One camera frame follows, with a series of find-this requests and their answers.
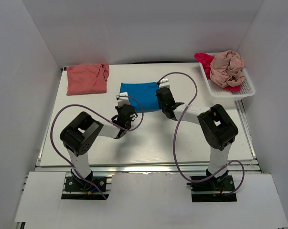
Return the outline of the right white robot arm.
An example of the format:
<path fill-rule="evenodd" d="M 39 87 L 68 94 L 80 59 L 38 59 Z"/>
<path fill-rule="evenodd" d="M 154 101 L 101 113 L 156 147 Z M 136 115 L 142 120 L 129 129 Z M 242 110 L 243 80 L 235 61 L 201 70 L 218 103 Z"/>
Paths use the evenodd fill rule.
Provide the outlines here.
<path fill-rule="evenodd" d="M 210 160 L 206 170 L 207 177 L 197 181 L 205 182 L 212 180 L 215 184 L 220 183 L 228 176 L 228 155 L 238 128 L 220 104 L 210 108 L 191 108 L 190 104 L 176 102 L 169 88 L 162 87 L 156 91 L 156 96 L 162 112 L 168 119 L 177 121 L 173 135 L 173 158 L 180 175 L 187 178 L 179 167 L 176 155 L 177 133 L 181 122 L 197 124 L 201 127 L 204 138 L 210 146 Z"/>

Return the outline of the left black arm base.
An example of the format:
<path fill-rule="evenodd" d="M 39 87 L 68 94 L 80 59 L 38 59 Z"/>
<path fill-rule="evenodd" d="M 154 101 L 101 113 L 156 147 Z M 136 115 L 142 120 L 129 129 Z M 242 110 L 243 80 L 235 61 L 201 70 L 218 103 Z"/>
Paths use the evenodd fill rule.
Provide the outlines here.
<path fill-rule="evenodd" d="M 111 188 L 111 179 L 107 177 L 93 177 L 93 183 L 100 189 L 103 195 L 108 198 Z M 74 177 L 65 178 L 62 200 L 105 200 L 102 194 L 94 185 L 85 184 L 82 186 Z"/>

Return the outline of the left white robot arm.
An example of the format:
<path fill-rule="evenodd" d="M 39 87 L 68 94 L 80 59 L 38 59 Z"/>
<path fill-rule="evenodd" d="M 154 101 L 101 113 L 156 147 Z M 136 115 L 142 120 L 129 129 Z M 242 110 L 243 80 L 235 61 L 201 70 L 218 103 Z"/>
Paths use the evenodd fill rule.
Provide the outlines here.
<path fill-rule="evenodd" d="M 118 114 L 111 121 L 99 122 L 86 112 L 81 112 L 60 133 L 60 139 L 67 149 L 72 173 L 77 179 L 92 180 L 93 173 L 88 162 L 88 151 L 97 137 L 122 138 L 131 129 L 131 122 L 138 116 L 130 104 L 116 106 Z"/>

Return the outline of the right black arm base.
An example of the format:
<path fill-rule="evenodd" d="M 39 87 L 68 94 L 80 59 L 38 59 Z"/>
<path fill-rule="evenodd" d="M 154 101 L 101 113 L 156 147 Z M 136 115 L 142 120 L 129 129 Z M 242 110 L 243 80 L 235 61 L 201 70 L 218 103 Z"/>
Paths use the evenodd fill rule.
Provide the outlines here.
<path fill-rule="evenodd" d="M 228 176 L 216 187 L 211 180 L 202 183 L 187 182 L 191 189 L 193 203 L 236 202 L 236 194 L 228 194 L 235 190 L 232 176 Z"/>

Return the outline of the blue t-shirt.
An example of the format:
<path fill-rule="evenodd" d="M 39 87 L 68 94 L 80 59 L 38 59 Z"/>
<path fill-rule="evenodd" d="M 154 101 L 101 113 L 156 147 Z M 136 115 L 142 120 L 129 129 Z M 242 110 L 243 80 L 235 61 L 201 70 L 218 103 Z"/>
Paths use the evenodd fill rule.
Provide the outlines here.
<path fill-rule="evenodd" d="M 136 99 L 143 112 L 152 112 L 160 109 L 156 96 L 159 86 L 156 82 L 150 83 L 121 83 L 120 93 L 128 93 L 128 96 Z M 137 112 L 141 112 L 140 105 L 133 99 L 129 99 L 130 104 L 135 107 Z"/>

